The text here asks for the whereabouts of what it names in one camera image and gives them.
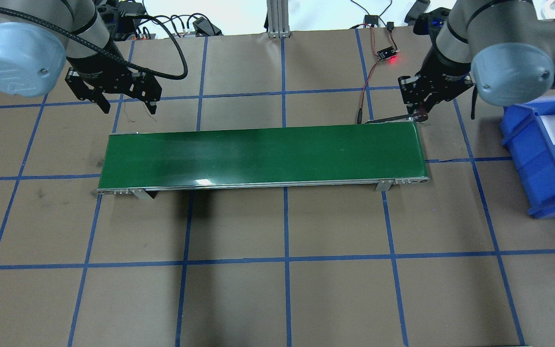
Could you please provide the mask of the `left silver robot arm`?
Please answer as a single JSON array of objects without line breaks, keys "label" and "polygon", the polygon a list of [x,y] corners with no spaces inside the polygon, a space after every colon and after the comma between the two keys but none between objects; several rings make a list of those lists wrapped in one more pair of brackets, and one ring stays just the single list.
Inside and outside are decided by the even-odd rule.
[{"label": "left silver robot arm", "polygon": [[[233,97],[246,85],[260,88],[271,72],[285,68],[286,90],[293,92],[304,82],[328,81],[347,65],[350,50],[343,42],[297,40],[260,39],[247,46],[237,40],[227,46],[224,37],[209,38],[209,79],[199,86]],[[0,0],[0,92],[44,96],[68,64],[66,83],[77,99],[108,112],[105,95],[123,94],[155,113],[162,93],[159,79],[181,81],[193,73],[181,43],[176,37],[172,43],[181,72],[157,72],[126,61],[108,23],[89,0]]]}]

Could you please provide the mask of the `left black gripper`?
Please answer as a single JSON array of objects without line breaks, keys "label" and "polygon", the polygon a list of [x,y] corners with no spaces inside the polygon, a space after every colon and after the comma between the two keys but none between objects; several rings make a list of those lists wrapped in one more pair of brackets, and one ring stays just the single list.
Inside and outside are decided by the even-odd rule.
[{"label": "left black gripper", "polygon": [[111,108],[104,96],[106,93],[123,93],[142,101],[151,115],[156,114],[157,103],[161,99],[162,87],[152,73],[123,69],[83,74],[71,67],[66,73],[65,81],[77,99],[90,101],[104,114],[108,114]]}]

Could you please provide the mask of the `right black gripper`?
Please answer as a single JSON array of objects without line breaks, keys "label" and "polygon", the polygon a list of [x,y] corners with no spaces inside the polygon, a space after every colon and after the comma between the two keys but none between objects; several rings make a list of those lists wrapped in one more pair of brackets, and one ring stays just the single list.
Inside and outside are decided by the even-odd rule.
[{"label": "right black gripper", "polygon": [[441,101],[451,101],[474,84],[471,64],[427,58],[414,76],[398,77],[398,86],[408,114],[418,110],[429,112]]}]

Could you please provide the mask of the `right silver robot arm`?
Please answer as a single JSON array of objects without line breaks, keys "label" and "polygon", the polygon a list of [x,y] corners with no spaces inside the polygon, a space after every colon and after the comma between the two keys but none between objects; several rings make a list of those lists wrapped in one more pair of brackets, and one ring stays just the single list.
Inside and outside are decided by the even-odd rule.
[{"label": "right silver robot arm", "polygon": [[539,19],[530,0],[458,0],[421,14],[413,31],[431,42],[420,70],[398,79],[417,121],[469,88],[499,107],[555,90],[555,18]]}]

